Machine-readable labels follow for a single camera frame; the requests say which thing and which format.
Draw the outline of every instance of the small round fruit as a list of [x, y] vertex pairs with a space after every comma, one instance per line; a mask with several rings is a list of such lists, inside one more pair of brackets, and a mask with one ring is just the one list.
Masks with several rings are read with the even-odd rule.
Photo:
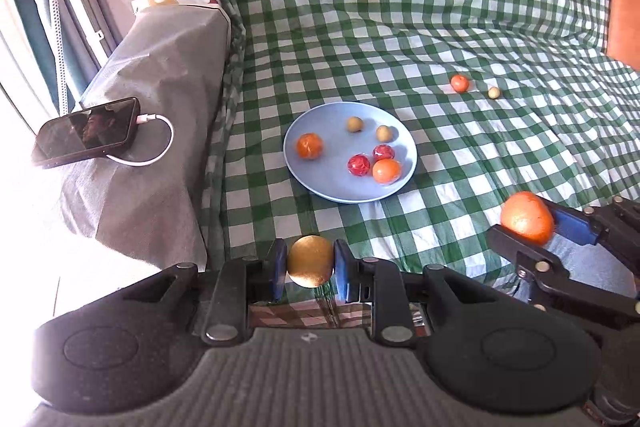
[[495, 100], [501, 95], [500, 88], [495, 86], [490, 87], [487, 95], [489, 96], [490, 99]]
[[369, 163], [369, 158], [364, 154], [356, 154], [349, 158], [347, 168], [354, 176], [366, 176], [371, 170], [371, 163]]
[[322, 138], [314, 132], [303, 134], [296, 143], [298, 155], [305, 160], [315, 160], [322, 154], [322, 149], [324, 149]]
[[291, 280], [305, 288], [317, 288], [331, 279], [334, 270], [334, 245], [319, 235], [297, 240], [287, 255]]
[[451, 77], [451, 87], [455, 92], [466, 92], [469, 89], [469, 79], [462, 74], [454, 74]]
[[396, 157], [396, 151], [390, 145], [382, 144], [376, 145], [373, 149], [373, 161], [393, 159]]
[[394, 132], [391, 130], [391, 127], [381, 125], [376, 129], [376, 138], [382, 143], [390, 142], [394, 139]]
[[362, 118], [352, 116], [349, 120], [347, 120], [347, 131], [349, 132], [360, 132], [363, 127], [364, 122], [362, 121]]
[[373, 170], [371, 171], [373, 179], [383, 185], [396, 181], [400, 177], [401, 172], [401, 165], [391, 158], [375, 162]]
[[505, 201], [500, 223], [536, 245], [544, 245], [554, 233], [554, 218], [546, 204], [531, 192], [518, 192]]

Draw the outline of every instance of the golden ball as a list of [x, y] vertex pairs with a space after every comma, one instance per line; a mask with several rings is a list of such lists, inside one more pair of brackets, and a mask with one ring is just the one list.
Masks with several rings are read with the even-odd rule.
[[347, 131], [349, 132], [359, 132], [363, 127], [364, 122], [362, 121], [362, 118], [352, 116], [349, 120], [347, 120]]
[[500, 88], [499, 87], [490, 87], [489, 91], [487, 93], [489, 95], [489, 98], [492, 100], [495, 100], [496, 98], [498, 98], [500, 96]]
[[394, 132], [391, 130], [391, 127], [381, 125], [376, 129], [376, 138], [382, 143], [391, 142], [394, 139]]
[[301, 237], [289, 250], [287, 271], [294, 283], [317, 288], [331, 279], [334, 245], [319, 235]]

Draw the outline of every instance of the light blue plate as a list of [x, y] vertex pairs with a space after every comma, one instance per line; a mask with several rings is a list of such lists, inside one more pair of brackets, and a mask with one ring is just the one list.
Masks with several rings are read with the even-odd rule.
[[[348, 132], [347, 120], [357, 116], [364, 122], [360, 132]], [[347, 169], [354, 154], [365, 154], [373, 165], [373, 147], [379, 145], [379, 125], [392, 128], [396, 160], [402, 165], [398, 181], [389, 185], [376, 183], [372, 176], [359, 178]], [[301, 135], [314, 132], [324, 140], [324, 151], [316, 160], [298, 156], [296, 143]], [[414, 174], [418, 153], [408, 129], [388, 112], [359, 102], [334, 102], [319, 105], [300, 115], [284, 137], [284, 159], [291, 174], [311, 192], [338, 203], [368, 203], [394, 194]]]

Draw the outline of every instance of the green checkered tablecloth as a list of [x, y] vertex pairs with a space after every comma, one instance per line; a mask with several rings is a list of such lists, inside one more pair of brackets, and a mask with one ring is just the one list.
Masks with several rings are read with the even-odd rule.
[[[236, 38], [202, 200], [214, 267], [319, 233], [404, 270], [443, 263], [508, 287], [513, 269], [483, 235], [510, 194], [575, 208], [639, 196], [640, 87], [603, 52], [609, 0], [222, 1]], [[454, 73], [473, 88], [454, 93]], [[411, 131], [418, 166], [398, 194], [337, 204], [290, 175], [288, 126], [336, 100]], [[291, 284], [287, 296], [309, 293]]]

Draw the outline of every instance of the metal rivet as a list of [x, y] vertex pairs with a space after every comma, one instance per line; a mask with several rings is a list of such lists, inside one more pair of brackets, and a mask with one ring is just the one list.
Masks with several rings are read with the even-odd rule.
[[539, 272], [548, 272], [551, 269], [551, 265], [547, 261], [538, 261], [536, 263], [536, 270]]
[[238, 336], [238, 330], [228, 324], [216, 324], [207, 328], [207, 338], [212, 341], [230, 341]]
[[382, 338], [387, 342], [401, 343], [408, 341], [414, 334], [404, 326], [387, 326], [382, 330]]

